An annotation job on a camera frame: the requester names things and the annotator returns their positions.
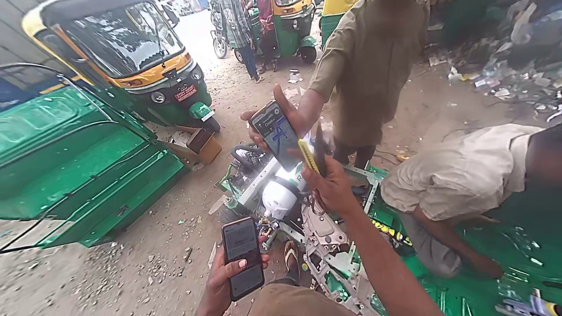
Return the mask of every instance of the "green paint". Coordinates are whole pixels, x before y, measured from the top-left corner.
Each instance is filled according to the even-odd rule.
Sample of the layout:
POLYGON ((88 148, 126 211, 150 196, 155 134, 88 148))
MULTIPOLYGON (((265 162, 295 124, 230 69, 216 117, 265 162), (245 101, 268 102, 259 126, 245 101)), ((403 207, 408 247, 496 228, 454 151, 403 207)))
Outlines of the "green paint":
POLYGON ((50 209, 63 221, 37 242, 43 248, 112 240, 188 171, 152 132, 115 111, 125 111, 128 98, 106 96, 110 106, 89 97, 117 123, 85 128, 107 119, 71 87, 0 113, 0 218, 34 219, 50 209))

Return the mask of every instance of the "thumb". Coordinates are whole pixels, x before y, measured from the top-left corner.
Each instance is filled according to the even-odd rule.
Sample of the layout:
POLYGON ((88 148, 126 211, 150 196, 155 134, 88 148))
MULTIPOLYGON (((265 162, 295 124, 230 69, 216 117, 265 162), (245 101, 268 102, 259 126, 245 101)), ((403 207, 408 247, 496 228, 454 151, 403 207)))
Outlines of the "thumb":
POLYGON ((221 267, 219 271, 217 271, 217 278, 222 282, 226 282, 227 279, 234 277, 238 273, 245 270, 246 265, 248 265, 248 261, 246 259, 233 261, 224 267, 221 267))
POLYGON ((275 87, 273 88, 273 96, 275 97, 277 104, 279 104, 279 107, 281 108, 283 113, 285 113, 285 115, 288 115, 297 110, 294 105, 290 103, 289 100, 287 100, 285 94, 283 93, 283 90, 281 89, 281 85, 279 85, 278 83, 276 83, 275 87))
POLYGON ((240 119, 242 119, 243 121, 250 121, 252 119, 252 116, 256 112, 257 112, 257 110, 246 111, 246 112, 240 114, 240 119))

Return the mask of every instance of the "smartphone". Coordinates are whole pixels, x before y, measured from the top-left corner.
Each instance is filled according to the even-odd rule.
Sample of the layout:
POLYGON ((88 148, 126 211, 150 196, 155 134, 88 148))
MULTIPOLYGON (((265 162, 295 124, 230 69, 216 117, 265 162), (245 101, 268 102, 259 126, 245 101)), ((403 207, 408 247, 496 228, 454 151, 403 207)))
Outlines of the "smartphone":
POLYGON ((235 302, 264 285, 264 270, 257 240, 256 222, 243 218, 223 225, 223 244, 226 263, 246 259, 246 269, 228 280, 230 299, 235 302))
POLYGON ((298 152, 298 137, 277 102, 271 101, 262 107, 252 116, 250 124, 263 136, 285 171, 290 172, 297 166, 298 157, 289 151, 298 152))

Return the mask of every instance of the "hand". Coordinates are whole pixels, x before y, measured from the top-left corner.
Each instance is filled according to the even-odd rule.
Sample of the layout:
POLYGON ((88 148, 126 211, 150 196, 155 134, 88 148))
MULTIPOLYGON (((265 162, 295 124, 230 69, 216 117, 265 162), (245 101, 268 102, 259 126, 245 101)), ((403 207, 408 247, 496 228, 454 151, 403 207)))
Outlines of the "hand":
POLYGON ((351 192, 351 180, 342 165, 331 156, 326 156, 326 177, 305 166, 302 176, 312 191, 318 190, 327 207, 344 217, 361 206, 351 192))
POLYGON ((474 255, 472 258, 470 258, 470 262, 477 271, 487 274, 494 279, 499 279, 504 274, 504 271, 500 268, 500 265, 497 263, 497 261, 490 259, 484 255, 474 255))
MULTIPOLYGON (((279 84, 276 84, 273 88, 273 96, 279 104, 279 107, 289 120, 289 123, 295 129, 297 136, 302 138, 306 133, 307 130, 307 120, 297 111, 297 108, 287 100, 285 94, 283 94, 283 90, 279 84)), ((250 121, 252 119, 252 115, 254 115, 258 110, 247 111, 240 115, 240 118, 244 121, 250 121)), ((254 143, 260 146, 263 150, 269 151, 268 145, 265 143, 264 138, 250 125, 250 130, 248 132, 250 134, 250 138, 254 143)))
MULTIPOLYGON (((259 243, 264 242, 266 236, 259 237, 259 243)), ((262 267, 269 265, 269 256, 261 255, 262 267)), ((246 259, 225 264, 224 247, 217 250, 213 261, 203 298, 197 308, 197 316, 222 316, 230 306, 230 286, 228 279, 234 277, 246 268, 246 259)))

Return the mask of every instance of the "headlight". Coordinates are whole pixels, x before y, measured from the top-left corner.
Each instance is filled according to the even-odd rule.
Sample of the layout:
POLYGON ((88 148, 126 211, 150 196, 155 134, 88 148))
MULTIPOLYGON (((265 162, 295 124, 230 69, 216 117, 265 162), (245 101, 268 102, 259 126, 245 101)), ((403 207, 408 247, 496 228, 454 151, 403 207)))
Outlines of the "headlight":
POLYGON ((200 80, 201 78, 203 78, 203 71, 201 71, 201 68, 195 67, 195 69, 193 69, 193 71, 191 72, 191 78, 195 80, 200 80))
POLYGON ((150 94, 150 99, 152 99, 154 103, 164 103, 164 101, 166 101, 166 96, 164 96, 162 92, 156 91, 150 94))

